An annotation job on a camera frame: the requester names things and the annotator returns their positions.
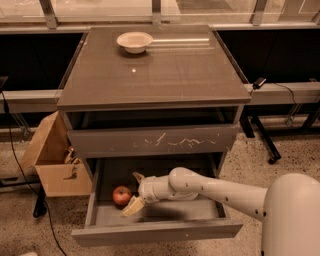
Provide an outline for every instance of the concrete floor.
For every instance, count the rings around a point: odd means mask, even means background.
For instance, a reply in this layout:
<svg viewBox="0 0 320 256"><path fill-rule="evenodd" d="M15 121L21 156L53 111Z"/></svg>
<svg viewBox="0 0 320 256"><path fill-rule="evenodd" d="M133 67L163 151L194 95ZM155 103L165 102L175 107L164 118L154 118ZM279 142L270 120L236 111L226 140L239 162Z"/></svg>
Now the concrete floor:
<svg viewBox="0 0 320 256"><path fill-rule="evenodd" d="M14 130L14 146L20 158L27 142ZM221 172L221 179L268 187L277 177L286 173L303 173L320 181L320 135L277 137L274 142L282 159L268 164L270 157L261 137L248 139L240 132L229 152ZM0 177L17 174L8 133L0 130ZM62 255L53 239L48 214L32 217L36 196L26 187L0 189L0 255L21 255L36 251L41 255ZM229 209L233 219L244 226L233 239L202 240L139 245L82 248L71 237L73 229L84 226L88 197L48 198L57 239L67 255L260 255L261 223Z"/></svg>

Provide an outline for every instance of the cardboard box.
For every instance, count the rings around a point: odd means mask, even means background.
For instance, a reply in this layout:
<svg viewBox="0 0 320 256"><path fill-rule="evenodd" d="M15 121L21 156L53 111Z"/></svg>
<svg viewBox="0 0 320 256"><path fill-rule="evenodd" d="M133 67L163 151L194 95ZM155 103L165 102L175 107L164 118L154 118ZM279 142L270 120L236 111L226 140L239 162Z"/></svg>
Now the cardboard box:
<svg viewBox="0 0 320 256"><path fill-rule="evenodd" d="M89 195L92 180L82 162L64 164L70 144L59 112L44 118L20 161L27 175L39 175L48 197Z"/></svg>

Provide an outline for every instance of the box flap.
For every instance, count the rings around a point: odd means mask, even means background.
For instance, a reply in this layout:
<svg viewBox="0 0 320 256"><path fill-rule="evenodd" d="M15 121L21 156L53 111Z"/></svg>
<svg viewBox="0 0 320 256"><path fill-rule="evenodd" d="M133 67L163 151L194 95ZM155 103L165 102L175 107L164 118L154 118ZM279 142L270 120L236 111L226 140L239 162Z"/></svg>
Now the box flap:
<svg viewBox="0 0 320 256"><path fill-rule="evenodd" d="M20 165L28 175L36 175L36 164L63 163L69 145L67 129L57 111L41 121Z"/></svg>

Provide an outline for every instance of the open drawer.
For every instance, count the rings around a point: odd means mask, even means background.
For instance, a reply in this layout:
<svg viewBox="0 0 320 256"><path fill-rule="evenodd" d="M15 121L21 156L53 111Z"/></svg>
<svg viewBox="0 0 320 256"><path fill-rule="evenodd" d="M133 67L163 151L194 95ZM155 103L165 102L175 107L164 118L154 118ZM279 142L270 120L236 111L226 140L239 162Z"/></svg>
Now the open drawer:
<svg viewBox="0 0 320 256"><path fill-rule="evenodd" d="M232 238L242 222L231 220L223 205L203 196L192 201L163 200L147 204L140 212L124 218L112 201L112 191L127 185L133 194L138 183L132 172L145 176L167 175L183 166L214 177L213 154L98 159L85 228L73 230L81 246Z"/></svg>

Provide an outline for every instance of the drawer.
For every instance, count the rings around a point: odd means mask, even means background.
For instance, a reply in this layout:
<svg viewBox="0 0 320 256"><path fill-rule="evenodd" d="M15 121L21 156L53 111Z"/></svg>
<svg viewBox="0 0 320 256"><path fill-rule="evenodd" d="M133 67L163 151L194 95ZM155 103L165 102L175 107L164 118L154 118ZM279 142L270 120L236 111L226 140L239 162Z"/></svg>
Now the drawer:
<svg viewBox="0 0 320 256"><path fill-rule="evenodd" d="M186 125L72 130L71 145L82 158L227 152L238 126Z"/></svg>
<svg viewBox="0 0 320 256"><path fill-rule="evenodd" d="M212 157L212 154L191 154L98 159L85 228L73 230L72 236L81 246L234 237L242 222L231 220L223 205L203 196L192 201L147 204L128 218L122 217L121 209L112 202L112 191L118 185L125 184L137 194L134 171L145 176L162 176L183 166L213 177Z"/></svg>

